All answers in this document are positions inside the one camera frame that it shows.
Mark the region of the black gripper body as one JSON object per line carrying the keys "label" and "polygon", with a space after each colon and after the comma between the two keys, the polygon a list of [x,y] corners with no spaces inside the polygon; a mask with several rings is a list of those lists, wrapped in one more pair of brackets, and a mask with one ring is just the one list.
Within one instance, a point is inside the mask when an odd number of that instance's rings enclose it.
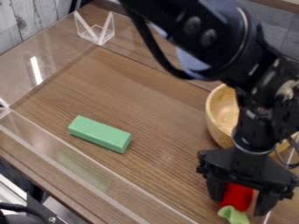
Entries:
{"label": "black gripper body", "polygon": [[299,181],[295,175],[268,155],[247,154],[236,147],[201,150],[197,153],[196,172],[225,175],[227,183],[235,183],[258,191],[276,190],[280,200],[291,199]]}

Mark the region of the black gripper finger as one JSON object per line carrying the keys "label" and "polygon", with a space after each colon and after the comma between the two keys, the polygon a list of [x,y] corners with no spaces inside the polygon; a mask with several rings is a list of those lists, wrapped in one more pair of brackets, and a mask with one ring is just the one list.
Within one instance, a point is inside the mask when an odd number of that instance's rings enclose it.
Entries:
{"label": "black gripper finger", "polygon": [[276,190],[258,192],[254,210],[254,215],[256,217],[264,216],[272,210],[280,200],[280,196],[282,193]]}
{"label": "black gripper finger", "polygon": [[224,196],[227,183],[225,177],[225,175],[216,174],[212,172],[204,174],[209,198],[217,203],[220,203]]}

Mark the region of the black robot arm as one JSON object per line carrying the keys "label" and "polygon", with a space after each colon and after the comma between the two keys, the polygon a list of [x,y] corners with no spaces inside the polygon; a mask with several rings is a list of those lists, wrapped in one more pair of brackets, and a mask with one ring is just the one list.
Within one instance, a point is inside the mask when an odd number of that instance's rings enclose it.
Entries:
{"label": "black robot arm", "polygon": [[299,66],[267,43],[262,25],[235,0],[119,2],[167,72],[233,88],[233,145],[201,150],[197,172],[213,201],[229,184],[258,190],[255,214],[266,215],[299,186],[290,167],[270,157],[299,132]]}

